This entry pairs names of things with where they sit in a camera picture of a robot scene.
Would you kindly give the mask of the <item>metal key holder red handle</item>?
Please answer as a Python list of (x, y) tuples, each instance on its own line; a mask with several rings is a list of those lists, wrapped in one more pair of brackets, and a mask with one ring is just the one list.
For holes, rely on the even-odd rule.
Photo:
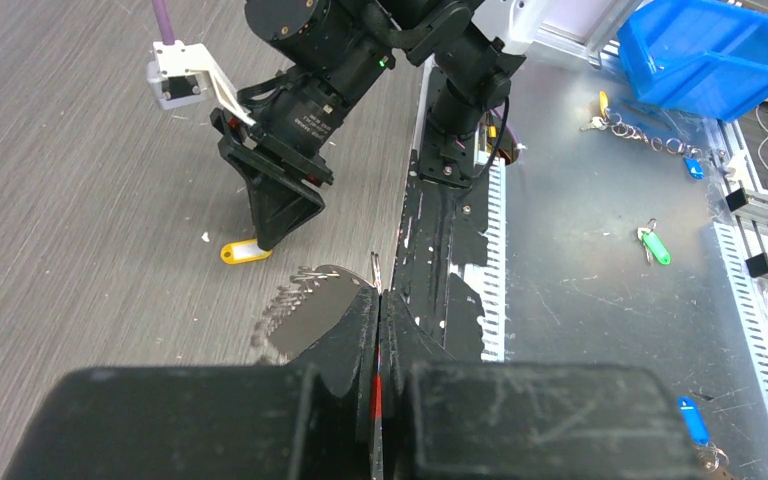
[(252, 336), (246, 437), (287, 479), (383, 479), (381, 286), (336, 265), (301, 267)]

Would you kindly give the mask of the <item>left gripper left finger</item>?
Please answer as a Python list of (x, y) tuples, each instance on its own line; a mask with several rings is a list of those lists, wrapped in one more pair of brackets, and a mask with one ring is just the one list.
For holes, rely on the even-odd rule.
[(9, 479), (367, 479), (379, 295), (365, 287), (282, 366), (98, 367), (65, 375)]

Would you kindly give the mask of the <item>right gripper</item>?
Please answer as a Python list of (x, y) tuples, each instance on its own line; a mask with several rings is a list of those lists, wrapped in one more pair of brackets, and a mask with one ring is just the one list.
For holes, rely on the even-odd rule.
[(331, 184), (319, 154), (349, 113), (393, 62), (297, 63), (236, 92), (254, 123), (225, 107), (210, 115), (223, 135), (220, 154), (246, 183), (255, 239), (264, 251), (319, 215), (322, 197), (305, 186)]

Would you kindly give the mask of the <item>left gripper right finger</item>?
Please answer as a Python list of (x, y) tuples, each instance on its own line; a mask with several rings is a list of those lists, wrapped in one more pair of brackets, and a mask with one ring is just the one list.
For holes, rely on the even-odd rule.
[(676, 401), (649, 370), (454, 359), (386, 292), (388, 479), (702, 479)]

